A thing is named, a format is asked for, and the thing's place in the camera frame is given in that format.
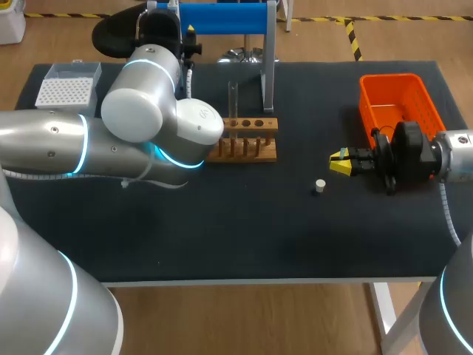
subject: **test tube rack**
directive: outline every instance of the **test tube rack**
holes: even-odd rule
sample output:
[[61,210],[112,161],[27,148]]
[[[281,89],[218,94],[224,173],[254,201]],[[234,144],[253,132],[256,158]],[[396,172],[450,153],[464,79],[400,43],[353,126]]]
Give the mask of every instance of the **test tube rack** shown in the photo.
[[220,138],[208,155],[207,162],[271,163],[277,160],[277,118],[223,118],[223,123],[224,133],[236,132],[238,138]]

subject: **orange basket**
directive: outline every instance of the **orange basket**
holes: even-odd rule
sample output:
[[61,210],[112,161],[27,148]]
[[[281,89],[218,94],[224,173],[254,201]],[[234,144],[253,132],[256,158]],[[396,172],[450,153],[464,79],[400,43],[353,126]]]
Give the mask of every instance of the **orange basket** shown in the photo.
[[360,113],[371,148],[373,128],[392,140],[398,122],[417,121],[422,132],[433,139],[445,131],[432,99],[416,74],[365,75],[360,79]]

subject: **yellow black hazard tape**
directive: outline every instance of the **yellow black hazard tape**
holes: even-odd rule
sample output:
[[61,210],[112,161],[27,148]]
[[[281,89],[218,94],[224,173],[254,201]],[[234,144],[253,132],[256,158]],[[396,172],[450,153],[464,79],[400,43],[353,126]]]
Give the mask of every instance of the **yellow black hazard tape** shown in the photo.
[[337,21],[473,21],[473,16],[322,16],[296,17],[292,22],[329,22]]
[[26,18],[106,18],[106,13],[25,13]]
[[[25,13],[27,18],[107,18],[106,13]],[[322,16],[296,17],[292,22],[329,22],[338,21],[473,21],[473,16]]]
[[363,56],[361,55],[360,46],[358,44],[358,39],[355,36],[355,29],[353,27],[353,21],[345,20],[345,27],[347,29],[348,39],[352,45],[353,56],[356,61],[363,61]]

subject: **small white cap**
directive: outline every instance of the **small white cap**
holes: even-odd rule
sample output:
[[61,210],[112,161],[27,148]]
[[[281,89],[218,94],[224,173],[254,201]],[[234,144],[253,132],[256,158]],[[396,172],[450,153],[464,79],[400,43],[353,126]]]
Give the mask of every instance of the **small white cap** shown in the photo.
[[318,179],[316,181],[316,191],[317,192],[323,192],[325,187],[325,180]]

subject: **table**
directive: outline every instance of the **table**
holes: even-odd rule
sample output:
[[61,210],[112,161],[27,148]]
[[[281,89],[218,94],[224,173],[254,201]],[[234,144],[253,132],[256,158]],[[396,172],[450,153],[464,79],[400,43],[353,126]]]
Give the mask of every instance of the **table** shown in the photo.
[[[17,109],[34,108],[48,68],[35,66]],[[120,68],[103,65],[99,104]],[[178,191],[147,183],[122,189],[113,179],[9,180],[13,197],[33,229],[104,283],[434,277],[455,250],[437,186],[388,197],[373,177],[348,178],[327,167],[342,146],[367,145],[358,80],[383,72],[419,74],[447,129],[466,128],[434,62],[278,63],[277,163],[207,164]],[[239,82],[239,115],[264,117],[258,66],[198,65],[194,97],[226,116],[229,80]],[[327,187],[313,197],[318,178]],[[473,189],[447,189],[464,235],[470,215],[462,204]]]

